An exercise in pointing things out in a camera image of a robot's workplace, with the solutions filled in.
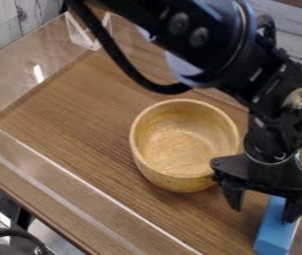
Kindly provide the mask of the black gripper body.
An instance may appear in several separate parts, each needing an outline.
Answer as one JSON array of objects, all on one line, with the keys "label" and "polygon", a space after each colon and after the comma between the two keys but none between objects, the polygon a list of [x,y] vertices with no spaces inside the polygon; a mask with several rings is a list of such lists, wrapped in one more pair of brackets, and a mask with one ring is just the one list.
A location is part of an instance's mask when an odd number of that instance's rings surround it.
[{"label": "black gripper body", "polygon": [[210,161],[213,180],[241,183],[255,190],[285,198],[302,196],[302,167],[295,155],[279,163],[256,161],[248,154],[216,157]]}]

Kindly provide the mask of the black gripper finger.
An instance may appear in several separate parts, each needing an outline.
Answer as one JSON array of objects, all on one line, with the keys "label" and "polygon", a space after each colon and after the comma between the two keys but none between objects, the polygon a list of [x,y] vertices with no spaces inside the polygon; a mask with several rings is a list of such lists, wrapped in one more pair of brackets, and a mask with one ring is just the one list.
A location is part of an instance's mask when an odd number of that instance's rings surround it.
[{"label": "black gripper finger", "polygon": [[240,211],[244,201],[245,186],[241,183],[236,183],[229,180],[225,180],[221,186],[222,193],[231,208],[235,209],[236,211]]},{"label": "black gripper finger", "polygon": [[302,216],[302,196],[289,197],[284,207],[283,221],[293,223]]}]

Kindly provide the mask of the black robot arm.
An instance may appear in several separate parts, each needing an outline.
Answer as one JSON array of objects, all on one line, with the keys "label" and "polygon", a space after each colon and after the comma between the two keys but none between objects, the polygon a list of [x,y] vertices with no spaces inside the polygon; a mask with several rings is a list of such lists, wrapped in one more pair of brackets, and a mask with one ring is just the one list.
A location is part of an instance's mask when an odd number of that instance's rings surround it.
[{"label": "black robot arm", "polygon": [[[174,84],[152,82],[129,61],[89,7],[98,1],[166,53]],[[67,0],[137,83],[166,95],[212,87],[249,109],[244,152],[212,160],[233,209],[255,190],[285,198],[283,219],[302,216],[302,67],[277,45],[276,24],[248,0]]]}]

